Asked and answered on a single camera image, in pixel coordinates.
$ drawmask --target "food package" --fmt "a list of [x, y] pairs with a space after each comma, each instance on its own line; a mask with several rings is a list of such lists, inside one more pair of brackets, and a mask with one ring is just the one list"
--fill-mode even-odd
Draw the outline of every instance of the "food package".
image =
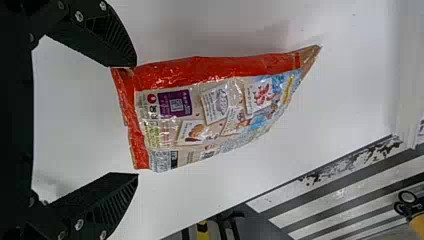
[[319, 46], [112, 68], [136, 169], [164, 172], [242, 147], [284, 113]]

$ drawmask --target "white backdrop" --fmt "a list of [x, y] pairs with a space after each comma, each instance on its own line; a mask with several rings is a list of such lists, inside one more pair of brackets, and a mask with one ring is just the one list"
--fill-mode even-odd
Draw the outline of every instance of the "white backdrop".
[[400, 4], [400, 72], [399, 111], [396, 134], [414, 148], [418, 122], [424, 114], [424, 2]]
[[[323, 50], [273, 131], [140, 185], [112, 239], [155, 240], [246, 201], [394, 129], [396, 1], [111, 0], [139, 63], [192, 55]], [[34, 188], [54, 200], [110, 171], [135, 172], [109, 70], [48, 38], [34, 52]]]

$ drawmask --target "snack bag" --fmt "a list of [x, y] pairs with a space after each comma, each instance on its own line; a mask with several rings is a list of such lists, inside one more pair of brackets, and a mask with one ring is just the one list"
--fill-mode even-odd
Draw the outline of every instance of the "snack bag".
[[310, 46], [113, 68], [134, 167], [164, 172], [262, 136], [284, 113], [319, 51]]

